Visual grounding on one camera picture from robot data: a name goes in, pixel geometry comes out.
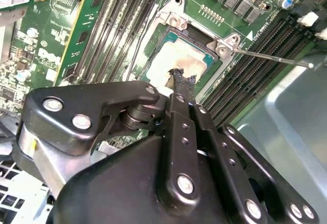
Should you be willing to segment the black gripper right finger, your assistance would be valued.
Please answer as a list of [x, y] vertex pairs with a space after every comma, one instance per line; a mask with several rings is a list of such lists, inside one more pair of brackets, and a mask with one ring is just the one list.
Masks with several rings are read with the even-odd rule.
[[231, 125], [192, 101], [204, 196], [187, 223], [319, 223], [310, 204]]

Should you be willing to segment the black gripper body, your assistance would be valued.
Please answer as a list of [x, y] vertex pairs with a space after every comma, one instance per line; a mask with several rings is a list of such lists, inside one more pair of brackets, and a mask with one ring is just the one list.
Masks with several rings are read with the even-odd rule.
[[198, 155], [200, 202], [178, 216], [157, 195], [163, 140], [142, 139], [73, 176], [62, 188], [53, 223], [241, 223], [225, 206], [208, 158]]

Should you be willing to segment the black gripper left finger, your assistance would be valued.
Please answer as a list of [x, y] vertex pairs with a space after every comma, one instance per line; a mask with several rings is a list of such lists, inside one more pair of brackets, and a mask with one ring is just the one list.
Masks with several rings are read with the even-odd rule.
[[106, 157], [103, 141], [149, 132], [161, 142], [168, 98], [145, 81], [38, 88], [27, 94], [17, 131], [17, 163], [58, 197], [77, 173]]

